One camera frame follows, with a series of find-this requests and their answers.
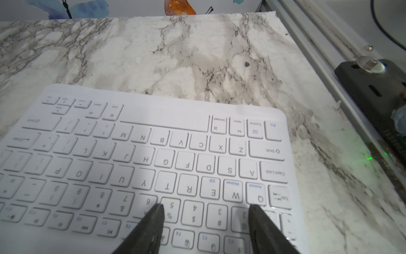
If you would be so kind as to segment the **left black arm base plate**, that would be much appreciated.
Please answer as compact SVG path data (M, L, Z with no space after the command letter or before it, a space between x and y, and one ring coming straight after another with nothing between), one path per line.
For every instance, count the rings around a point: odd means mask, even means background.
M406 163L406 73L369 56L339 64L334 73L398 159Z

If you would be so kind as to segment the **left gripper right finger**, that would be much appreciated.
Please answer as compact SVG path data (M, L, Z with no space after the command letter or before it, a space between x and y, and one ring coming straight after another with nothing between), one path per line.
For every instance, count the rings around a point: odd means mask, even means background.
M248 225L254 254L300 254L259 205L250 205Z

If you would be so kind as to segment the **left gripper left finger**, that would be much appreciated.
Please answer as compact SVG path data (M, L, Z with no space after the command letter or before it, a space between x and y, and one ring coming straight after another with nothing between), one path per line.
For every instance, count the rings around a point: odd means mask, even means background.
M158 254L164 221L164 206L154 204L113 254Z

